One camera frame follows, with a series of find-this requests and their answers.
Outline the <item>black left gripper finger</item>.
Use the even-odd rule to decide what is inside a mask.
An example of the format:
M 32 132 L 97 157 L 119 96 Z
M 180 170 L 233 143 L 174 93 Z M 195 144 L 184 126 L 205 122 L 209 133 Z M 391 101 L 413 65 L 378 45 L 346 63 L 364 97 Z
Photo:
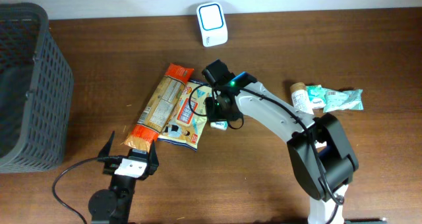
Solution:
M 105 145 L 102 147 L 100 152 L 98 153 L 99 158 L 108 157 L 110 153 L 111 146 L 113 144 L 113 139 L 115 137 L 115 131 L 113 131 L 108 139 L 108 141 L 105 143 Z
M 155 141 L 152 141 L 152 143 L 151 143 L 150 152 L 149 152 L 149 156 L 148 156 L 148 163 L 149 163 L 149 166 L 151 166 L 151 167 L 158 167 L 159 166 L 158 156 L 157 156 L 157 153 L 156 153 Z

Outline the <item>small teal white packet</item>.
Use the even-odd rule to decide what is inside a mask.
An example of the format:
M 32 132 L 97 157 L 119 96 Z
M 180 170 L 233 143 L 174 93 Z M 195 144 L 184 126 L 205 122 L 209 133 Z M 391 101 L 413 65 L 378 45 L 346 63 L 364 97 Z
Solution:
M 211 122 L 210 126 L 219 130 L 227 130 L 228 123 L 226 121 Z

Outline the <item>orange spaghetti package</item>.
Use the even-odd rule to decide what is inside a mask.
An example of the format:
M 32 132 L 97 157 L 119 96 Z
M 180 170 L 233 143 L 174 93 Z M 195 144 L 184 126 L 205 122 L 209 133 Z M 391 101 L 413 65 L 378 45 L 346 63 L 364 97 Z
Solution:
M 149 152 L 158 139 L 185 89 L 194 69 L 171 63 L 156 86 L 124 145 Z

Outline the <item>white green tube beige cap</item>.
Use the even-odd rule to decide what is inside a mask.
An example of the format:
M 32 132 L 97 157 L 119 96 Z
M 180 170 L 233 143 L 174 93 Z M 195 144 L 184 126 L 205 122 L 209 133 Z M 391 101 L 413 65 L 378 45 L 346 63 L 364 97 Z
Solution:
M 313 108 L 309 99 L 306 85 L 302 82 L 295 83 L 290 86 L 291 99 L 294 108 L 313 115 Z

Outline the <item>small teal tissue box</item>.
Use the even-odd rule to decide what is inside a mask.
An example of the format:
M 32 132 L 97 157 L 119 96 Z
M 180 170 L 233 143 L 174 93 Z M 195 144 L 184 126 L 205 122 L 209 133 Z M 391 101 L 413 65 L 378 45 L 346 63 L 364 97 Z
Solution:
M 326 89 L 321 85 L 306 86 L 309 101 L 313 109 L 323 109 L 326 106 Z

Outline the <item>teal tissue pouch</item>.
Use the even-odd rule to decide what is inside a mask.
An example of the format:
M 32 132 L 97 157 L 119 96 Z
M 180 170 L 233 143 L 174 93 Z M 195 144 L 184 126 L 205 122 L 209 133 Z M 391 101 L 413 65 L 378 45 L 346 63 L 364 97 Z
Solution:
M 335 91 L 327 90 L 324 97 L 326 105 L 323 108 L 324 113 L 337 111 L 337 110 L 363 110 L 363 102 L 361 94 L 363 90 L 348 90 L 348 91 Z

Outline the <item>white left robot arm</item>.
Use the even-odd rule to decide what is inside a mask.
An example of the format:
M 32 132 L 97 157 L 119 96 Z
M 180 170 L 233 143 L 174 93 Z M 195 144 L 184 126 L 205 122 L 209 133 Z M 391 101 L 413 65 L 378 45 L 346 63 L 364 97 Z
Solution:
M 109 155 L 115 134 L 112 133 L 98 154 L 104 163 L 103 174 L 111 181 L 107 189 L 95 192 L 89 200 L 88 210 L 95 224 L 128 223 L 135 186 L 153 175 L 158 166 L 155 144 L 149 151 L 132 148 L 127 155 Z

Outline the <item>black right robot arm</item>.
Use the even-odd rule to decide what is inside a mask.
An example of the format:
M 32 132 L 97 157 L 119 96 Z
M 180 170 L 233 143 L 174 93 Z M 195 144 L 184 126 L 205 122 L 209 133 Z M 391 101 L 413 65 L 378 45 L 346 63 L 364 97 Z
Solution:
M 271 130 L 286 143 L 295 178 L 310 197 L 308 223 L 345 223 L 345 194 L 359 162 L 339 120 L 294 108 L 254 76 L 236 75 L 220 60 L 202 75 L 212 89 L 207 119 L 230 123 L 249 116 Z

